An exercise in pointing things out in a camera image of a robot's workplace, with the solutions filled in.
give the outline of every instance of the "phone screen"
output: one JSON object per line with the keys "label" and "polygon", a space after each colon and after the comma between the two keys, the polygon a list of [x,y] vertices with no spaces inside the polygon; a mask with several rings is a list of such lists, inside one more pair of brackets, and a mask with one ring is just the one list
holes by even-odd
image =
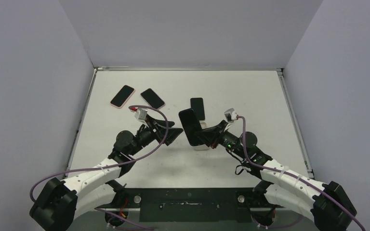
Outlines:
{"label": "phone screen", "polygon": [[197,119],[194,110],[191,108],[180,111],[179,119],[181,120],[182,127],[188,142],[191,146],[199,146],[204,143],[195,136],[196,131],[202,131],[202,127]]}
{"label": "phone screen", "polygon": [[122,108],[124,104],[128,101],[128,99],[134,93],[134,88],[124,85],[121,90],[117,93],[116,96],[111,100],[111,104],[116,106],[117,108]]}
{"label": "phone screen", "polygon": [[199,121],[205,120],[205,109],[202,98],[191,98],[191,108],[194,110]]}
{"label": "phone screen", "polygon": [[160,109],[165,105],[165,102],[151,88],[141,93],[141,97],[153,108]]}

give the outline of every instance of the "metal bolt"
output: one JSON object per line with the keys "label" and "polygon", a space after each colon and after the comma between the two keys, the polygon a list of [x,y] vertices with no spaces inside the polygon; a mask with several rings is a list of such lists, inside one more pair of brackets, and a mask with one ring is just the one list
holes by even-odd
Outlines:
{"label": "metal bolt", "polygon": [[140,203],[140,202],[141,202],[141,197],[140,197],[140,196],[135,196],[135,197],[134,197],[134,202],[135,202],[136,204]]}
{"label": "metal bolt", "polygon": [[245,197],[244,197],[244,196],[242,196],[242,195],[238,196],[238,201],[239,201],[240,203],[244,203],[244,202],[245,202]]}

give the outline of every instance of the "metal frame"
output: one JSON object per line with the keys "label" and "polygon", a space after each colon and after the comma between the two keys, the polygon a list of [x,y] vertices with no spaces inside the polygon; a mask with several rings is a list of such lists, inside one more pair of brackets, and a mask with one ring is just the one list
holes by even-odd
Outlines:
{"label": "metal frame", "polygon": [[98,71],[277,71],[277,75],[280,81],[281,89],[284,94],[284,98],[286,99],[287,107],[289,109],[291,121],[293,122],[294,130],[296,131],[297,139],[299,141],[300,148],[302,150],[304,163],[307,167],[307,172],[309,174],[309,177],[314,179],[314,172],[310,165],[310,160],[308,158],[307,150],[304,145],[304,140],[297,122],[296,115],[294,113],[293,107],[291,105],[290,97],[287,92],[287,87],[284,82],[284,76],[283,71],[281,68],[250,68],[250,67],[244,67],[244,66],[234,66],[234,67],[226,67],[226,66],[211,66],[211,65],[200,65],[200,66],[194,66],[194,67],[135,67],[135,66],[101,66],[101,67],[95,67],[94,73],[92,77],[92,81],[90,83],[89,91],[87,92],[86,97],[86,103],[84,105],[84,110],[79,122],[79,127],[76,132],[76,136],[73,142],[73,148],[71,150],[70,158],[67,163],[67,170],[70,169],[71,162],[74,157],[74,152],[77,146],[77,140],[80,135],[80,129],[83,124],[84,116],[86,115],[87,106],[89,104],[90,95],[93,89],[93,85],[95,82],[95,78],[97,76]]}

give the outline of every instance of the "robotic hand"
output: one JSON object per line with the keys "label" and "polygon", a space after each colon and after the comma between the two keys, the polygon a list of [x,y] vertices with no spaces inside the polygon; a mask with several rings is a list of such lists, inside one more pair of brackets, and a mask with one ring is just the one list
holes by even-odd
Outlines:
{"label": "robotic hand", "polygon": [[183,131],[172,128],[174,122],[152,118],[144,108],[131,109],[143,123],[135,135],[126,130],[120,132],[111,154],[94,168],[81,169],[85,172],[62,181],[52,178],[43,187],[29,214],[46,231],[65,231],[81,214],[111,203],[123,189],[114,179],[126,174],[135,161],[152,152],[136,160],[132,156],[154,140],[168,146]]}
{"label": "robotic hand", "polygon": [[[245,131],[245,118],[234,109],[225,112],[226,120],[206,129],[201,128],[192,109],[179,115],[192,146],[205,144],[215,149],[221,145],[230,155],[241,158],[241,165],[248,173],[262,180],[253,190],[255,198],[302,214],[320,231],[345,231],[352,220],[359,223],[355,219],[357,211],[341,185],[304,177],[266,155],[256,146],[257,137]],[[227,130],[239,118],[244,129],[242,136],[237,137]]]}

